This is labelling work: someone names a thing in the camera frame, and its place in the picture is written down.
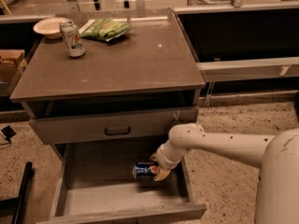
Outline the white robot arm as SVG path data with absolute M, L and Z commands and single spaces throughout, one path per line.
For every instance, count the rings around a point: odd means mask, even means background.
M 164 180 L 191 149 L 239 161 L 259 170 L 254 224 L 299 224 L 299 129 L 277 135 L 207 133 L 197 123 L 171 128 L 151 155 L 156 181 Z

